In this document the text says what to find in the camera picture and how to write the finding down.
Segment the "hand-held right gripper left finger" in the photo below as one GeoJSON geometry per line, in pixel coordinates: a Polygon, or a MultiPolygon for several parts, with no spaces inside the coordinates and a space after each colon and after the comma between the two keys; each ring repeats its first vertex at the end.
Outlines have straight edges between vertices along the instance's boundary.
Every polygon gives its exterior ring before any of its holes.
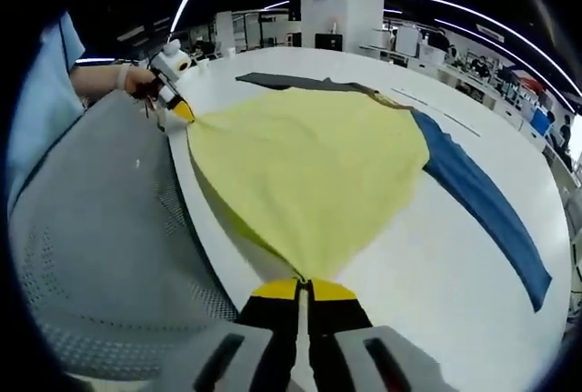
{"type": "Polygon", "coordinates": [[[284,391],[295,364],[300,284],[255,289],[235,322],[217,322],[163,360],[155,391],[284,391]]]}

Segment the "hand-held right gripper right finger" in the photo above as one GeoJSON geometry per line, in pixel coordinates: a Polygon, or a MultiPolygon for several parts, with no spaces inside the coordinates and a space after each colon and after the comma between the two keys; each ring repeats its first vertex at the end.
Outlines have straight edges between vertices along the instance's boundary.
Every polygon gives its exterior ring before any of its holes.
{"type": "Polygon", "coordinates": [[[388,326],[374,326],[354,292],[307,286],[309,363],[320,391],[452,391],[438,362],[388,326]]]}

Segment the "person's left hand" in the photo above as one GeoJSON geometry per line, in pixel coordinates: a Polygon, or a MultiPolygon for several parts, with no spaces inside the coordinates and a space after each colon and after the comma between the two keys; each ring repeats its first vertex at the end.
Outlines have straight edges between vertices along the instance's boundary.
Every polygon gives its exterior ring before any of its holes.
{"type": "Polygon", "coordinates": [[[119,67],[115,87],[129,95],[136,95],[143,85],[152,83],[155,78],[149,69],[123,64],[119,67]]]}

